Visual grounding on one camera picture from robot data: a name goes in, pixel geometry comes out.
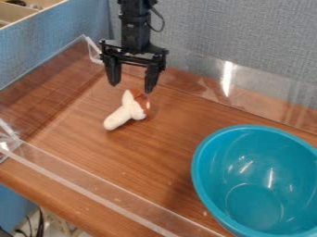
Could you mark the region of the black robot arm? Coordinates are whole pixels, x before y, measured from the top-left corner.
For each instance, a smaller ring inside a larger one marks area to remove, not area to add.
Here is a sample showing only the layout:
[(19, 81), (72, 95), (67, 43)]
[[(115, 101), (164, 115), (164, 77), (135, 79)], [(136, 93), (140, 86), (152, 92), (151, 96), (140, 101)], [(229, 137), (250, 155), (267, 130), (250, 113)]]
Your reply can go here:
[(122, 21), (122, 40), (112, 44), (102, 39), (99, 54), (106, 67), (108, 83), (116, 86), (122, 81), (122, 65), (127, 64), (146, 68), (144, 92), (150, 94), (158, 84), (159, 74), (166, 70), (168, 50), (151, 44), (151, 31), (162, 32), (151, 26), (151, 14), (160, 20), (163, 16), (155, 10), (158, 0), (118, 0), (120, 5), (119, 19)]

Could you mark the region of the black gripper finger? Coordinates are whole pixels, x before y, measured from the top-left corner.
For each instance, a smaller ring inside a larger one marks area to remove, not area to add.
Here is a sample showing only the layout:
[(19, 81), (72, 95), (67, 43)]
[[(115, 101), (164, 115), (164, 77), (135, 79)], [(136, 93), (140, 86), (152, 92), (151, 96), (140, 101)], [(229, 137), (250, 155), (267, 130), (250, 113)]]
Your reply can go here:
[(144, 92), (150, 94), (158, 84), (159, 74), (164, 70), (162, 62), (152, 63), (147, 66), (144, 72)]
[(103, 62), (108, 76), (108, 83), (111, 86), (116, 86), (122, 81), (122, 62), (114, 56), (104, 56)]

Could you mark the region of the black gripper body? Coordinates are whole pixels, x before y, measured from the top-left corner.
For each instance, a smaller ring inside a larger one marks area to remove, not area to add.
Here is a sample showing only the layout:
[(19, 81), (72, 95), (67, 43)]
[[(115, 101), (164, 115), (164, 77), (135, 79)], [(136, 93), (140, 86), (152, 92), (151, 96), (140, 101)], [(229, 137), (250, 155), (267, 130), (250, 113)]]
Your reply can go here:
[(116, 63), (130, 64), (138, 67), (147, 67), (151, 63), (158, 64), (159, 70), (166, 70), (168, 50), (152, 44), (148, 44), (142, 50), (130, 49), (122, 46), (122, 42), (116, 40), (102, 39), (99, 41), (100, 59), (104, 65), (110, 66), (110, 60)]

